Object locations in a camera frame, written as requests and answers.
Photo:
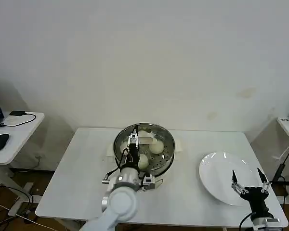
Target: white plate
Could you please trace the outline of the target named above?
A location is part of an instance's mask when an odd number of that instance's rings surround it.
[[[246,205],[247,201],[231,188],[232,170],[243,187],[260,186],[257,169],[252,169],[245,160],[227,152],[206,155],[199,166],[200,179],[205,188],[217,199],[229,205]]]

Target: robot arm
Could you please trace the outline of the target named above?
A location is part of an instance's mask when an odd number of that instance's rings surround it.
[[[155,178],[144,175],[139,179],[139,137],[138,126],[135,126],[128,139],[128,155],[120,167],[120,174],[108,180],[108,174],[102,183],[108,184],[108,189],[102,200],[102,216],[89,220],[80,231],[114,231],[119,222],[132,219],[137,212],[136,192],[143,186],[152,187]]]
[[[279,219],[274,218],[274,216],[269,213],[269,208],[265,204],[265,199],[269,195],[268,188],[270,187],[270,183],[259,168],[258,173],[263,183],[262,187],[243,187],[238,183],[236,174],[232,170],[231,187],[242,199],[248,201],[250,204],[252,211],[250,219],[253,222],[253,227],[250,230],[279,231],[281,230],[281,228],[278,227]]]

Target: white table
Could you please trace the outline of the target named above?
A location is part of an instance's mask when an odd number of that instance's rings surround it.
[[[106,151],[120,129],[79,128],[50,181],[36,214],[40,217],[89,220],[100,217],[107,185],[105,173],[115,165]],[[250,213],[249,206],[231,206],[215,199],[202,185],[198,166],[205,154],[225,150],[261,168],[248,140],[241,132],[170,131],[182,143],[183,152],[166,172],[163,184],[138,192],[139,210],[130,223],[203,227],[238,227]],[[270,212],[288,226],[274,194],[266,200]],[[245,227],[251,227],[247,220]]]
[[[30,123],[23,124],[17,127],[0,128],[0,134],[10,135],[5,147],[2,150],[0,150],[0,165],[7,165],[13,161],[13,159],[18,154],[20,149],[24,146],[24,144],[27,142],[27,140],[30,138],[30,136],[33,134],[33,132],[37,129],[37,127],[44,119],[44,113],[33,113],[33,112],[28,113],[35,114],[36,119]],[[32,118],[33,116],[31,115],[8,116],[5,118],[3,123],[6,125],[16,125],[22,122],[29,121]],[[28,182],[25,185],[25,187],[22,188],[10,178],[12,175],[13,173],[9,169],[4,169],[0,167],[0,185],[16,188],[18,190],[21,190],[22,192],[25,192],[29,197],[31,197],[27,192],[31,189],[33,183]],[[11,208],[9,212],[9,215],[13,216],[15,215],[15,213],[20,208],[23,202],[28,202],[28,198],[24,196],[23,193],[21,192],[18,192],[16,190],[11,191],[13,191],[20,197],[20,199],[18,199],[18,201],[14,204],[14,206]],[[34,195],[33,202],[38,203],[40,201],[40,198],[41,198],[40,196]]]

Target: floor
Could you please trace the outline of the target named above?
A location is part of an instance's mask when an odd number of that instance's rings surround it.
[[[24,186],[26,182],[33,181],[34,187],[31,190],[32,194],[43,195],[49,181],[52,178],[51,172],[19,172],[14,176],[14,180]],[[277,195],[283,195],[285,192],[282,187],[274,187]],[[0,204],[6,207],[11,207],[16,196],[8,189],[0,188]],[[285,205],[285,213],[289,220],[289,205]],[[6,211],[0,212],[0,220],[7,218]],[[28,215],[28,218],[34,218],[34,212]],[[60,225],[54,219],[38,218],[37,223],[49,226],[58,231],[66,231],[65,227]],[[4,224],[0,227],[0,231],[47,231],[49,229],[38,226],[36,224],[25,224],[21,218],[11,221],[8,225]],[[151,226],[151,225],[129,225],[119,224],[117,231],[222,231],[221,228],[193,228],[193,227],[174,227],[174,226]],[[238,229],[228,229],[229,231],[237,231]]]

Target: white wall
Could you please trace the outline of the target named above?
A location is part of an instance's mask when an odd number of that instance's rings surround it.
[[[0,101],[46,114],[45,169],[84,126],[253,140],[289,112],[289,0],[0,0]]]

